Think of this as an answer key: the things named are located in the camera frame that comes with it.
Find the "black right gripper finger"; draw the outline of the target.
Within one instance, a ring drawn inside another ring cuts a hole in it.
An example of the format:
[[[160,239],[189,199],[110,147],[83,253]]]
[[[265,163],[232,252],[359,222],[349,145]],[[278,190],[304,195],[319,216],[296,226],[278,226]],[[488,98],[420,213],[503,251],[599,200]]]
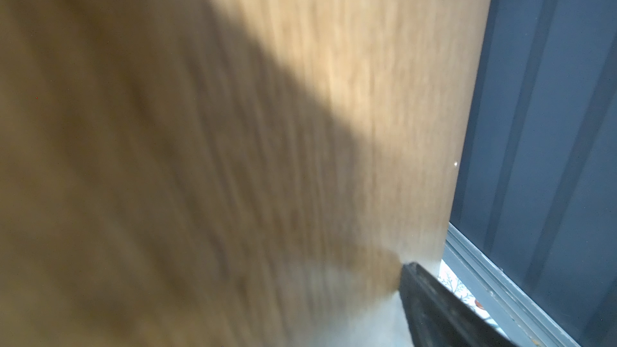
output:
[[[514,347],[418,263],[402,267],[398,292],[415,347]]]

